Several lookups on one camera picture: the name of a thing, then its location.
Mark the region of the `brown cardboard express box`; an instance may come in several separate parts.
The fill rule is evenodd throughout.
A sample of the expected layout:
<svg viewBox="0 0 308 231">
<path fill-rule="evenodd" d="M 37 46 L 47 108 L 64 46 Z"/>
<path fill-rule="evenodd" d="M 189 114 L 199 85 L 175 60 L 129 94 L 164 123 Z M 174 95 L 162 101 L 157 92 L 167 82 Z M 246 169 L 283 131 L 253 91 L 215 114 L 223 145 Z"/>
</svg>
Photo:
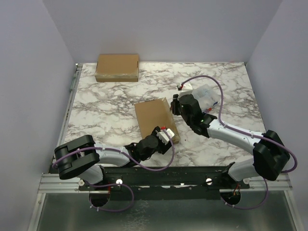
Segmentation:
<svg viewBox="0 0 308 231">
<path fill-rule="evenodd" d="M 175 134 L 172 138 L 174 144 L 180 142 L 180 135 L 166 98 L 137 103 L 134 108 L 142 138 L 150 135 L 155 127 L 166 127 Z"/>
</svg>

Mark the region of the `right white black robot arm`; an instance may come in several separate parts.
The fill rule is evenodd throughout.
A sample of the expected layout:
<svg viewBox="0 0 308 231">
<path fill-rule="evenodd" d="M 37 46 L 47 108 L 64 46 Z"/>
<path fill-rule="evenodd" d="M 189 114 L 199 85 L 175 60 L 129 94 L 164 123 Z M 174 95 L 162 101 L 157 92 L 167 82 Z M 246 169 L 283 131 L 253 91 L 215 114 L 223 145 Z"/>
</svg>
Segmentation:
<svg viewBox="0 0 308 231">
<path fill-rule="evenodd" d="M 252 158 L 230 163 L 222 173 L 221 183 L 232 188 L 246 178 L 261 176 L 275 181 L 290 159 L 278 134 L 272 130 L 253 135 L 239 133 L 222 125 L 216 116 L 202 112 L 199 102 L 191 95 L 173 95 L 172 113 L 181 116 L 191 130 L 201 136 L 228 142 L 250 153 Z"/>
</svg>

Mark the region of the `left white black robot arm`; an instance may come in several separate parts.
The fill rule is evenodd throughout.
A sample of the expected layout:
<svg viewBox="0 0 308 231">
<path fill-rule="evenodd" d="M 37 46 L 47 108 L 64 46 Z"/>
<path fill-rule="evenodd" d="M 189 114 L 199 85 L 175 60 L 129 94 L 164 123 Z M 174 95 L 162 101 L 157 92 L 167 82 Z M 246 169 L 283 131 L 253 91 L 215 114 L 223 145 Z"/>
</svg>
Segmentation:
<svg viewBox="0 0 308 231">
<path fill-rule="evenodd" d="M 174 136 L 175 133 L 169 128 L 155 127 L 150 135 L 139 142 L 113 147 L 96 144 L 91 135 L 84 135 L 55 148 L 52 168 L 58 171 L 61 180 L 78 177 L 94 189 L 101 190 L 106 185 L 106 177 L 103 168 L 97 167 L 96 164 L 140 166 L 155 171 L 141 162 L 155 153 L 165 154 L 169 149 L 173 150 Z"/>
</svg>

